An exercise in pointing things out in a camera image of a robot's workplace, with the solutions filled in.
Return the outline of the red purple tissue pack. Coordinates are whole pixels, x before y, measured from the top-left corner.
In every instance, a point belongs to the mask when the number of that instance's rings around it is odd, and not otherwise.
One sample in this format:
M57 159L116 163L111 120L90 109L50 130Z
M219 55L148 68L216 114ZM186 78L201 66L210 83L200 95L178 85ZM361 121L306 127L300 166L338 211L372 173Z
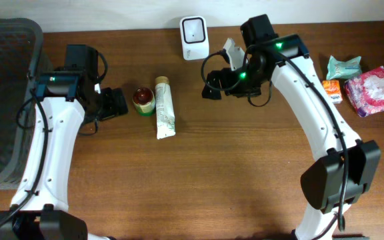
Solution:
M360 117L384 111L384 66L347 80L345 92Z

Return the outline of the green lid jar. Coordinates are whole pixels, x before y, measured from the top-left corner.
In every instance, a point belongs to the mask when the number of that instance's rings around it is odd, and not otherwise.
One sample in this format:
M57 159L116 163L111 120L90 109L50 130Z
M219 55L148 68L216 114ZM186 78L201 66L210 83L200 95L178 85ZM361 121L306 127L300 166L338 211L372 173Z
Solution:
M136 89L132 96L132 100L140 115L150 116L155 112L156 100L151 89L147 87Z

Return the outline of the white cream tube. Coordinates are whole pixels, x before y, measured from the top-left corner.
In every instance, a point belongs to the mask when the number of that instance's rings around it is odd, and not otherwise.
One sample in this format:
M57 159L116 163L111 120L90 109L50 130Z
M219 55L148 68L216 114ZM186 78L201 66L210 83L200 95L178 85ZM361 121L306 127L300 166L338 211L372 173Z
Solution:
M164 139L175 135L175 114L171 87L166 76L155 79L155 99L157 115L157 139Z

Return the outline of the small orange box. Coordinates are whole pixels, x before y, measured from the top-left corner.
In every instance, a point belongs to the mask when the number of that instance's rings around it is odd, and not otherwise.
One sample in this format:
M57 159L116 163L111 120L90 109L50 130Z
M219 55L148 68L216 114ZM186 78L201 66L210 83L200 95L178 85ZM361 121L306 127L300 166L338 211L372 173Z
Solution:
M338 104L342 102L343 98L338 80L333 79L322 81L322 86L332 103Z

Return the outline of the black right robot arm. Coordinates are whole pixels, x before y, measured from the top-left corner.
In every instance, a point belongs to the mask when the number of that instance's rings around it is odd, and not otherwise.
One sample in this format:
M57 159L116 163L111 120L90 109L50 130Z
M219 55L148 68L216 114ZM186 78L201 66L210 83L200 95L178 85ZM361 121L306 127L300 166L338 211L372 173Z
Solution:
M300 178L307 207L293 239L331 239L345 229L344 214L373 182L381 150L364 142L338 112L320 82L300 36L281 37L267 15L242 24L244 46L228 39L219 55L227 67L202 73L203 96L220 92L251 99L268 83L288 102L309 142L314 162Z

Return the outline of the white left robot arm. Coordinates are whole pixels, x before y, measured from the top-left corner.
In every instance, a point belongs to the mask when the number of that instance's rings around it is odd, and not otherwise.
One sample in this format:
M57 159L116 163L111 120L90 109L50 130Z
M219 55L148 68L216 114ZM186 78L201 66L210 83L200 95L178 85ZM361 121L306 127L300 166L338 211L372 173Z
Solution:
M128 113L120 88L100 87L102 53L68 45L65 64L35 80L31 149L7 211L0 211L0 239L97 239L84 220L69 214L67 187L73 149L82 126Z

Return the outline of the teal wipes packet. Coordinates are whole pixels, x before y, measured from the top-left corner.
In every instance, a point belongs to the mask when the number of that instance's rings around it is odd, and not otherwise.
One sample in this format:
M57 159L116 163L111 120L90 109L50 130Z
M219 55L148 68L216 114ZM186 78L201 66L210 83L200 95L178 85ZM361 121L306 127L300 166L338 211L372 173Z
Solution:
M338 61L334 56L330 56L327 65L326 80L332 79L351 79L362 74L361 56L352 58L348 61Z

